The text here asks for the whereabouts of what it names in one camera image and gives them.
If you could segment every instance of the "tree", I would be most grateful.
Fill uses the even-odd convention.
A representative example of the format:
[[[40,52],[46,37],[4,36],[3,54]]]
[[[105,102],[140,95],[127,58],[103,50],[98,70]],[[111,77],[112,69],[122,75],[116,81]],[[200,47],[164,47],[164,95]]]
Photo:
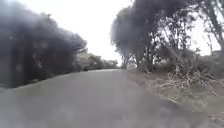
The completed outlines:
[[[3,53],[10,58],[11,87],[76,71],[76,55],[86,46],[82,37],[59,28],[49,14],[36,14],[16,2],[1,2],[0,37],[7,38],[1,38],[4,42],[0,44],[10,44]]]

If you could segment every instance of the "dirt shoulder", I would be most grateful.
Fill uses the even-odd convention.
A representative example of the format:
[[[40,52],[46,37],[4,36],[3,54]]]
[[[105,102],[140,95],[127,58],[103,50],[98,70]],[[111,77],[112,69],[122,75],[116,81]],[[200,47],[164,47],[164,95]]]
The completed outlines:
[[[224,80],[214,81],[212,86],[186,86],[184,80],[171,79],[165,73],[145,74],[137,69],[127,72],[129,79],[148,93],[168,98],[191,111],[207,113],[212,121],[224,126]]]

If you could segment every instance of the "foliage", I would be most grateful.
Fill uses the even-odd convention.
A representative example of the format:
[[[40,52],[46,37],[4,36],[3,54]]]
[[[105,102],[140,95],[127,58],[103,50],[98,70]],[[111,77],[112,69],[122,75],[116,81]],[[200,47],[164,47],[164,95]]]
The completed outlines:
[[[82,37],[59,28],[49,14],[0,2],[0,51],[11,58],[13,87],[77,70],[76,55],[86,45]]]
[[[223,49],[219,20],[224,18],[223,7],[222,0],[135,0],[114,20],[112,44],[121,54],[124,68],[135,60],[131,62],[147,71],[167,63],[182,75],[189,69],[196,72],[203,67],[198,67],[198,50],[192,49],[192,29],[196,21],[204,20],[205,31],[214,34]]]
[[[93,55],[84,51],[78,54],[78,63],[81,66],[81,69],[84,71],[87,70],[99,70],[99,69],[116,69],[117,61],[114,60],[104,60],[100,56]]]

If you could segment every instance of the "paved road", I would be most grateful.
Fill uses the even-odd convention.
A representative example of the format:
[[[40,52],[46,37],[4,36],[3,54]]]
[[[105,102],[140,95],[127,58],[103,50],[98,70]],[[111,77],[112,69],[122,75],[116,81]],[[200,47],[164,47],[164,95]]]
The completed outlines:
[[[105,70],[1,93],[0,128],[207,128],[207,121],[145,94],[126,72]]]

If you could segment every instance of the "white sky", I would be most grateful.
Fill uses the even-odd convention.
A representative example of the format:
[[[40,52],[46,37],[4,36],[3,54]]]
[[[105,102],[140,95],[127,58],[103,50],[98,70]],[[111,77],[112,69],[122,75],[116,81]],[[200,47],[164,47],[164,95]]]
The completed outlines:
[[[110,27],[130,0],[18,0],[31,10],[49,13],[62,28],[78,33],[88,42],[90,53],[104,59],[120,56],[110,43]]]

